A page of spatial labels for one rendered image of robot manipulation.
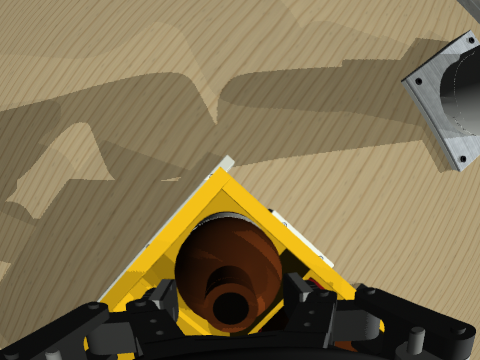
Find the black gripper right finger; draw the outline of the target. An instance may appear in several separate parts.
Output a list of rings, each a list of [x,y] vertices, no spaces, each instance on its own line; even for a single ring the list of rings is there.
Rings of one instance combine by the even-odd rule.
[[[366,287],[352,300],[338,300],[297,272],[283,274],[283,305],[289,322],[270,347],[351,341],[360,353],[390,360],[469,360],[476,335],[468,323],[381,289]]]

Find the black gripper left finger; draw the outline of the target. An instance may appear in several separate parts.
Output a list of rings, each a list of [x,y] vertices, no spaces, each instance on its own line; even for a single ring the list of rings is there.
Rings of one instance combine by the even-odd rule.
[[[118,360],[117,354],[124,353],[153,360],[203,352],[176,324],[179,305],[175,279],[162,279],[141,299],[125,306],[126,311],[109,312],[102,302],[83,304],[1,349],[0,360]]]

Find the yellow bottle crate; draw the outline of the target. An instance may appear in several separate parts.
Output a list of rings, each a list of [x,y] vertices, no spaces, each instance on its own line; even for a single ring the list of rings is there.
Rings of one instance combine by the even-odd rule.
[[[205,210],[197,218],[196,216],[204,207]],[[235,337],[256,333],[283,307],[284,273],[297,272],[303,280],[308,280],[312,277],[325,289],[331,291],[334,289],[334,292],[339,293],[340,295],[337,295],[338,300],[354,299],[356,290],[349,283],[281,223],[224,169],[219,167],[100,302],[108,304],[110,312],[122,300],[112,312],[126,311],[125,304],[127,302],[141,299],[147,290],[157,287],[162,279],[175,279],[174,266],[176,256],[186,237],[202,219],[213,213],[222,211],[236,212],[248,217],[272,240],[278,250],[282,263],[281,286],[276,298],[268,309],[256,317],[255,321],[248,328],[235,333],[226,333],[217,330],[211,326],[207,320],[196,315],[184,303],[177,290],[179,317],[176,324],[185,335]],[[186,231],[181,235],[184,229]],[[175,243],[171,245],[173,241],[175,241]],[[166,253],[164,253],[165,250],[167,250]],[[159,257],[160,259],[158,259]],[[153,265],[153,263],[155,263],[155,265]],[[148,270],[149,268],[150,270]],[[145,272],[146,274],[144,274]]]

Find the brown glass bottle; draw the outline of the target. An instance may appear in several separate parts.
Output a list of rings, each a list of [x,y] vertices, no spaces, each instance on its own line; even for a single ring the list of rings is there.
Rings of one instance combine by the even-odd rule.
[[[255,222],[222,211],[202,219],[186,237],[174,277],[191,311],[217,330],[233,333],[248,328],[272,304],[281,286],[282,263]]]
[[[314,282],[320,289],[325,289],[312,277],[310,277],[308,280]],[[282,307],[261,329],[258,330],[258,332],[274,331],[274,330],[284,331],[288,322],[289,322],[289,319],[284,311],[284,307]],[[351,346],[351,341],[339,341],[339,342],[335,341],[335,346],[349,350],[349,351],[351,350],[354,352],[358,352]]]

